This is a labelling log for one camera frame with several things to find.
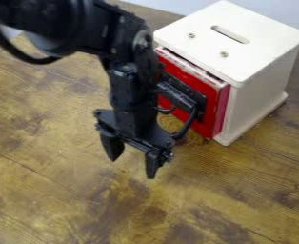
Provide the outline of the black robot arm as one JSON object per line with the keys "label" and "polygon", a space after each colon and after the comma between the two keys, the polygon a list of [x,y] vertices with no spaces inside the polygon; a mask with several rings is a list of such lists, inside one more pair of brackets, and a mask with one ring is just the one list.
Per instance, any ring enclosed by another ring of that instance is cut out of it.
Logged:
{"label": "black robot arm", "polygon": [[110,160],[125,145],[143,151],[153,179],[173,157],[174,140],[157,124],[162,67],[146,21],[103,0],[0,0],[0,47],[37,65],[78,51],[97,56],[111,105],[94,111],[101,145]]}

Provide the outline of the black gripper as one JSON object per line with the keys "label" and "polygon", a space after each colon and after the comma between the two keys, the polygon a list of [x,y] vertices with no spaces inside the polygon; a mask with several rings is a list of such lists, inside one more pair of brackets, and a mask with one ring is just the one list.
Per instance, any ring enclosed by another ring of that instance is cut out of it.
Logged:
{"label": "black gripper", "polygon": [[125,144],[143,151],[146,177],[153,179],[175,143],[157,124],[154,86],[139,78],[133,63],[110,63],[106,73],[111,110],[94,111],[101,145],[111,161],[122,155]]}

